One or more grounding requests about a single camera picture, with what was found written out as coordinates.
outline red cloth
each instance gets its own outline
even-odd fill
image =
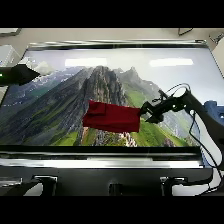
[[[139,132],[140,109],[89,100],[83,127],[110,132]]]

